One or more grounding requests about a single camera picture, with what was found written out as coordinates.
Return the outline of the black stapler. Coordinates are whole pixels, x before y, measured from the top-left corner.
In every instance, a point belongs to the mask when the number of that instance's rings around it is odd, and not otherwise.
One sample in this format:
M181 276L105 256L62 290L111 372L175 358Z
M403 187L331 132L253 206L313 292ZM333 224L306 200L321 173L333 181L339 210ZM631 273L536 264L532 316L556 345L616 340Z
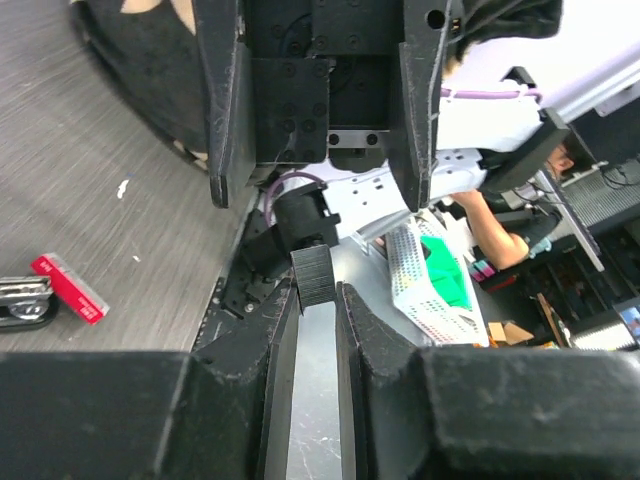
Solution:
M1 278L1 333L38 330L49 325L60 303L48 276Z

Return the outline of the white perforated basket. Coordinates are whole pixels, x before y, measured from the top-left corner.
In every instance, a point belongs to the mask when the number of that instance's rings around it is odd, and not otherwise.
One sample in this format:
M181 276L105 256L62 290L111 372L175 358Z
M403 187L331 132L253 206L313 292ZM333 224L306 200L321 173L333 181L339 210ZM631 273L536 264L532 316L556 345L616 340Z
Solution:
M434 238L447 248L460 269L462 303L443 298L444 290L428 272L422 240ZM489 338L466 262L445 227L436 219L409 219L385 235L393 305L436 345L487 347Z

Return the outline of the person in background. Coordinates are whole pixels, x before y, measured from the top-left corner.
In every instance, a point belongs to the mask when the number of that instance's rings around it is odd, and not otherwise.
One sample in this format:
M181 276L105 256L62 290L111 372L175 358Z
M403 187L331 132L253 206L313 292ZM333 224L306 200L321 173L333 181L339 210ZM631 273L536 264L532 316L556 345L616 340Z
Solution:
M593 161L575 133L569 134L546 161L546 169L560 182L575 172L588 170ZM466 219L476 243L476 259L502 271L518 265L531 256L531 251L560 224L558 208L540 200L524 208L527 218L506 222L499 216L510 213L508 205L478 190L452 196L452 215Z

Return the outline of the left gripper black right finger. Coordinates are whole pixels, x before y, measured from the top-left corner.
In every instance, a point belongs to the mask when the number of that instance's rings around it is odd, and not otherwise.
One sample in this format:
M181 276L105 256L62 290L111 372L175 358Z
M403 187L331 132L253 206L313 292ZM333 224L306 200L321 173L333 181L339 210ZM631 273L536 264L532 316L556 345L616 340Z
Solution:
M417 347L337 287L346 479L635 479L639 357Z

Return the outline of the grey staple strip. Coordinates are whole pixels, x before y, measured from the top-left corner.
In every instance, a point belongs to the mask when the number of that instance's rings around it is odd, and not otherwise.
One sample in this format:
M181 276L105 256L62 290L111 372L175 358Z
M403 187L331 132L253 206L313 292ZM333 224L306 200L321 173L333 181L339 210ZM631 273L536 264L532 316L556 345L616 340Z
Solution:
M291 252L300 312L335 301L336 287L330 247L318 244Z

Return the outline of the red white staple box sleeve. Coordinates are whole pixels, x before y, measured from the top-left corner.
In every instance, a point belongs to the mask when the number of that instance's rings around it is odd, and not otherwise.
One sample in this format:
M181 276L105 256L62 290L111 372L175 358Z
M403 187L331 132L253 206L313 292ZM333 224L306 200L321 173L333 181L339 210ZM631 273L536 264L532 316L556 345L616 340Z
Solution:
M32 270L50 279L53 292L90 325L100 322L109 305L56 253L46 253L31 262Z

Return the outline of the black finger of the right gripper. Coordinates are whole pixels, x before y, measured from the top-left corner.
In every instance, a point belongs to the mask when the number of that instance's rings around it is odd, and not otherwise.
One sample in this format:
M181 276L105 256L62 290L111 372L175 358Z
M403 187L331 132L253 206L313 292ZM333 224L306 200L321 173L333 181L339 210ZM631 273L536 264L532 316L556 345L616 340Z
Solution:
M255 168L252 55L241 1L195 1L213 204L227 209Z
M404 1L402 14L404 40L391 63L387 157L406 206L417 211L430 200L450 3Z

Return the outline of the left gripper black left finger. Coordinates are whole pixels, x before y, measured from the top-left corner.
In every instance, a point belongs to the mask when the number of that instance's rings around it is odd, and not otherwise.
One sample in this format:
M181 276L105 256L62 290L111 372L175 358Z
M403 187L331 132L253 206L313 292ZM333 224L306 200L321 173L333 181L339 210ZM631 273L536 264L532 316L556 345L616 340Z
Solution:
M299 305L293 281L193 353L1 358L5 479L282 479Z

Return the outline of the black floral fleece garment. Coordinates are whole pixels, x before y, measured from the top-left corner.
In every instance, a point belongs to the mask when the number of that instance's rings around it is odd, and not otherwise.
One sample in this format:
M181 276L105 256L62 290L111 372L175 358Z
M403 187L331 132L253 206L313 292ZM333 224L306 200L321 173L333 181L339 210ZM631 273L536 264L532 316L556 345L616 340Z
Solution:
M71 1L71 18L118 93L161 140L206 171L196 25L190 1Z

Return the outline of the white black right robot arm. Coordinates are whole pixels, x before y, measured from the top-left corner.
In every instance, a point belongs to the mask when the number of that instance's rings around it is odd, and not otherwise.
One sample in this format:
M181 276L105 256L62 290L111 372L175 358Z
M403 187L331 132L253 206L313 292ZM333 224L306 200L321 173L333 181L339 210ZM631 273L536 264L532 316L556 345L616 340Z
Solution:
M418 210L454 149L508 153L561 138L521 70L498 85L454 89L445 71L476 44L546 39L559 1L197 1L213 203L243 186L325 160L385 163Z

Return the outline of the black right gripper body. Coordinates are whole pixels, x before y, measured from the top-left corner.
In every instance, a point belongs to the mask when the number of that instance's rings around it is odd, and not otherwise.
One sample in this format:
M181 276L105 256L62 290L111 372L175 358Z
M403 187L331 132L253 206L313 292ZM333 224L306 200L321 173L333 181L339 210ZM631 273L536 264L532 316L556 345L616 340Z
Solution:
M401 1L243 1L253 172L319 163L335 150L402 156L398 49Z

